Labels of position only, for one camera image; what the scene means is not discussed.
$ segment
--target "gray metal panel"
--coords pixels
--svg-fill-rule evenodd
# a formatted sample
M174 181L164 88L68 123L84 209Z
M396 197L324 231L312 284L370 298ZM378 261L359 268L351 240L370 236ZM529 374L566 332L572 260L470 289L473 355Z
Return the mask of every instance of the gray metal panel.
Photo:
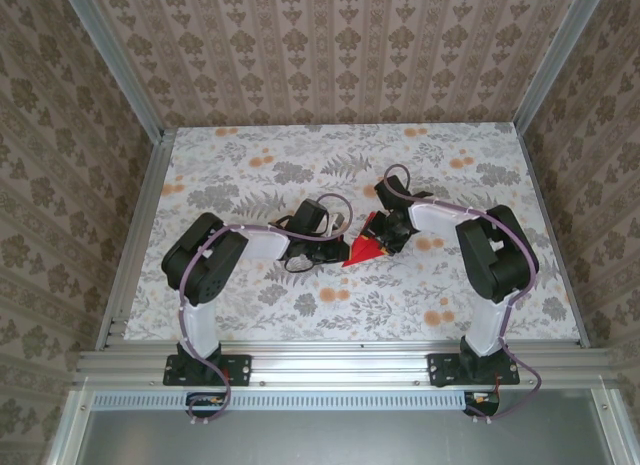
M160 141L162 119L149 99L148 87L138 81L133 67L115 38L116 34L110 32L109 22L102 14L100 7L94 0L69 0L69 2L118 82L122 93L127 97L127 101L138 116L151 142L156 145Z
M232 412L206 426L183 412L95 412L87 431L79 464L614 463L588 391L540 393L491 425L460 412Z
M524 135L529 127L599 2L600 0L574 0L569 7L513 118L519 133Z

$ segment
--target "floral tablecloth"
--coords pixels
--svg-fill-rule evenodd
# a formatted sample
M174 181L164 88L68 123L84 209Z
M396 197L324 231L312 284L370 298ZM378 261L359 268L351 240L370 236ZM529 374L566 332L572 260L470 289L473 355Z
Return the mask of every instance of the floral tablecloth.
M177 133L125 338L177 339L177 293L164 254L203 212L266 224L305 198L338 192L353 204L349 243L380 209L373 186L400 162L411 191L454 203L510 206L540 260L534 291L508 336L577 339L565 284L515 130L509 123L184 128ZM331 211L346 213L340 202ZM273 261L241 261L216 299L226 340L458 339L479 297L456 243L421 233L401 254L350 267L289 274Z

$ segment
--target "wall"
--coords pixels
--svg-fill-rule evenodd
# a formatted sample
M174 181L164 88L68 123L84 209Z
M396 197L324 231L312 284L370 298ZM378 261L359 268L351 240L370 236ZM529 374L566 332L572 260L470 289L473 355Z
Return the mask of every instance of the wall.
M97 329L150 144L67 0L0 0L0 463L31 464Z
M507 121L571 0L96 0L165 127Z
M640 430L640 0L601 0L525 141L590 337Z

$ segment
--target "robotic arm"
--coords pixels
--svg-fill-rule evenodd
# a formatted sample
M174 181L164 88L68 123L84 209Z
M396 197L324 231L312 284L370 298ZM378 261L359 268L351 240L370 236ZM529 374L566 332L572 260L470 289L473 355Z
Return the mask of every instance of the robotic arm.
M378 183L375 190L386 213L370 216L361 235L375 239L388 255L400 252L410 237L421 231L459 243L467 277L480 296L471 326L462 337L460 354L427 357L431 384L491 385L497 378L504 384L519 383L517 365L501 343L508 307L504 299L527 287L530 268L520 246L490 220L513 232L536 272L539 263L511 209L498 205L487 212L471 214L471 209L439 205L434 199L430 203L403 199L426 199L431 194L411 195L395 175L386 178L386 183Z
M318 264L338 263L349 258L349 245L336 231L343 222L341 214L330 216L328 210L315 200L307 199L293 216L285 216L268 226L239 226L216 238L195 262L184 286L189 303L181 310L186 336L178 344L178 358L171 365L174 374L186 376L190 383L206 384L213 374L197 358L218 365L221 360L220 342L215 327L214 298L222 291L240 259L270 259L284 261L285 268L297 258L305 257L306 271ZM326 222L323 232L318 232ZM174 290L180 284L189 263L212 235L223 229L223 221L212 213L202 214L182 235L162 260L162 271Z

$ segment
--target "metal frame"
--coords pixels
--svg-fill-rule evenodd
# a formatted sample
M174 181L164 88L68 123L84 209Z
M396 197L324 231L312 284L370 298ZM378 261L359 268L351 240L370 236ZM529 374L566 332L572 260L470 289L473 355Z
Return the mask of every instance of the metal frame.
M124 340L146 243L153 226L175 137L175 130L167 131L163 140L154 148L125 244L121 266L108 302L96 346L97 351L81 354L72 384L74 391L71 392L65 407L49 465L76 462L89 413L97 396L113 396L126 392L125 395L138 394L137 396L152 399L164 396L168 392L179 394L188 391L212 391L203 387L169 388L162 385L166 357L175 353L174 342ZM580 332L581 346L570 340L532 340L512 341L511 349L540 372L544 389L592 390L596 404L608 400L608 409L602 409L602 412L611 413L601 413L599 418L616 465L640 463L636 460L637 442L629 432L631 428L626 411L616 398L619 398L619 393L612 390L616 387L616 380L609 367L606 351L585 348L589 346L589 342L584 333L584 325L577 313L575 297L542 202L540 188L532 172L529 156L521 137L519 139L567 286ZM262 399L261 403L273 396L286 398L331 395L344 398L378 394L385 397L411 395L424 399L426 396L444 396L443 393L451 394L461 390L486 389L447 387L443 390L430 385L426 355L456 352L458 344L453 341L222 342L222 346L225 353L253 356L251 384L238 392L240 396L250 394L257 397L258 401ZM520 372L520 385L505 388L528 390L533 386L534 377L526 370L521 369ZM171 409L169 405L163 408L160 404L158 407ZM624 447L624 453L614 450L621 446Z
M425 397L447 397L474 387L437 389L429 384L425 356L432 352L453 352L456 344L442 342L223 342L230 353L248 353L253 358L251 386L236 390L257 401L252 409L273 409L270 398L296 397L415 397L404 409L425 409ZM81 354L73 388L65 407L49 465L76 463L90 412L104 410L99 397L129 395L154 400L157 397L191 391L212 391L203 387L164 387L162 375L166 356L175 344L114 344L107 351ZM607 446L616 465L638 464L638 445L621 402L614 372L606 351L585 349L574 342L515 341L512 350L536 368L543 388L591 390L599 411ZM521 384L506 389L528 390L533 377L521 370ZM360 399L359 409L368 403ZM175 410L173 400L157 401L154 410ZM133 401L118 401L119 410L148 409ZM455 398L446 406L453 410ZM335 409L335 402L314 405L314 409Z
M140 188L136 209L133 212L131 227L122 250L122 258L116 272L105 309L104 318L98 334L96 350L103 349L107 343L109 329L116 317L128 318L131 304L136 293L138 278L151 235L153 220L162 193L164 176L171 161L171 151L176 139L175 129L165 130L162 140L153 148L149 165Z
M536 368L547 389L614 387L616 382L603 349L583 349L574 342L513 341L511 349ZM443 390L430 385L425 357L455 353L458 344L439 342L222 342L225 353L253 357L249 388L304 390ZM114 345L107 352L81 354L73 385L91 390L171 390L162 385L168 355L175 343ZM520 370L530 389L534 377ZM446 390L487 387L446 387ZM203 387L179 387L202 391Z
M600 0L573 0L571 3L513 117L519 133L524 135L531 124L599 2Z
M153 107L145 85L138 81L126 53L115 38L116 34L110 33L111 27L100 6L95 0L69 0L69 2L118 82L120 90L127 97L127 101L131 104L151 142L158 143L162 135L162 119Z

